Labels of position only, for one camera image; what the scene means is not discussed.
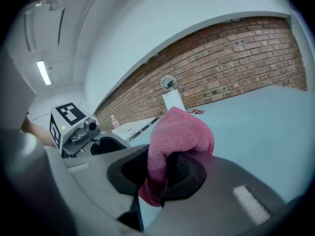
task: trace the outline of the white ceiling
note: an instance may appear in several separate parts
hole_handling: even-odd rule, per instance
[[[44,46],[39,52],[31,53],[27,48],[24,31],[26,9],[18,15],[6,42],[18,69],[37,93],[47,89],[36,65],[41,59],[45,61],[46,68],[51,67],[48,70],[52,82],[50,87],[64,87],[83,81],[97,35],[126,1],[57,0],[56,2],[59,11],[65,8],[59,45],[57,45],[56,33],[59,31],[60,16],[56,16],[53,11],[45,11],[47,4],[35,8],[36,16],[40,20],[35,18],[34,34],[38,39],[43,40]]]

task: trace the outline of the white wall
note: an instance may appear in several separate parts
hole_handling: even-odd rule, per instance
[[[47,90],[38,93],[29,109],[28,118],[36,124],[48,128],[51,108],[68,102],[73,102],[74,104],[87,109],[82,84],[48,88]]]
[[[289,20],[293,35],[300,48],[306,72],[307,90],[315,92],[315,45],[314,35],[304,21],[302,14],[293,9]]]
[[[129,0],[104,25],[84,81],[91,111],[151,56],[206,26],[249,16],[290,15],[287,0]]]

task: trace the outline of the pink cloth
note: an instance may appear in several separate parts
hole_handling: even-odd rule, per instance
[[[212,154],[215,140],[210,128],[200,119],[172,107],[154,127],[148,152],[148,177],[138,195],[148,204],[161,206],[166,188],[166,159],[173,152],[194,151]]]

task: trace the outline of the person's arm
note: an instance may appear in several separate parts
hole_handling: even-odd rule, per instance
[[[25,117],[23,122],[22,130],[35,135],[45,146],[55,146],[49,131],[34,122],[31,122],[27,117]]]

